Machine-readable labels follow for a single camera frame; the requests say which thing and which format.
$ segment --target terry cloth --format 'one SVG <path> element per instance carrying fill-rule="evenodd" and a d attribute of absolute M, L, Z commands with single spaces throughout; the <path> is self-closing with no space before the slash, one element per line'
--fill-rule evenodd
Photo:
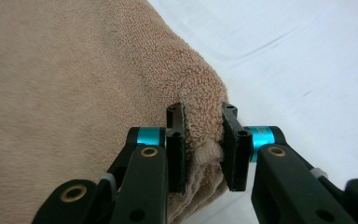
<path fill-rule="evenodd" d="M 226 190 L 224 84 L 144 0 L 0 1 L 0 223 L 30 223 L 71 179 L 98 182 L 130 127 L 182 102 L 192 165 L 180 223 Z"/>

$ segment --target cyan band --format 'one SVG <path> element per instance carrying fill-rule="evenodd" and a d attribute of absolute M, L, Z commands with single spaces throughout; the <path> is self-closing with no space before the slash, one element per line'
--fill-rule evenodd
<path fill-rule="evenodd" d="M 269 126 L 249 126 L 249 130 L 253 135 L 254 152 L 251 162 L 257 162 L 258 149 L 265 144 L 275 143 L 274 133 Z"/>
<path fill-rule="evenodd" d="M 158 127 L 139 128 L 137 143 L 159 146 L 159 130 Z"/>

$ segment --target towel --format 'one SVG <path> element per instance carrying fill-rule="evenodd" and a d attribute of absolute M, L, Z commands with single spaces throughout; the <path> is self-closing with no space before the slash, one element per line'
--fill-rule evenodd
<path fill-rule="evenodd" d="M 98 182 L 130 127 L 165 126 L 182 102 L 191 167 L 168 220 L 226 190 L 227 91 L 145 0 L 0 1 L 0 223 L 30 223 L 70 179 Z"/>

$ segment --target metal ring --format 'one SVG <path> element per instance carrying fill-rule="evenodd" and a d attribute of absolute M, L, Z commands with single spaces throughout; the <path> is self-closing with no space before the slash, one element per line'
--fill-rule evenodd
<path fill-rule="evenodd" d="M 269 147 L 268 152 L 274 156 L 284 157 L 286 156 L 286 151 L 280 147 Z"/>
<path fill-rule="evenodd" d="M 77 192 L 75 195 L 70 195 L 70 192 L 72 190 L 79 190 L 79 192 Z M 62 194 L 61 194 L 61 201 L 65 202 L 65 203 L 72 203 L 75 202 L 81 198 L 83 198 L 84 195 L 86 195 L 87 192 L 87 188 L 84 185 L 74 185 L 68 189 L 66 189 Z"/>
<path fill-rule="evenodd" d="M 154 147 L 146 147 L 141 150 L 141 155 L 144 157 L 154 157 L 158 154 L 158 151 Z"/>

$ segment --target white surface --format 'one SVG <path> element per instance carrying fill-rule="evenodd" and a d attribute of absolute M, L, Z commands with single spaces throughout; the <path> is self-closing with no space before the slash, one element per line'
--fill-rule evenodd
<path fill-rule="evenodd" d="M 341 189 L 358 178 L 358 1 L 149 2 L 223 79 L 242 125 L 279 126 Z M 250 192 L 186 223 L 257 223 Z"/>

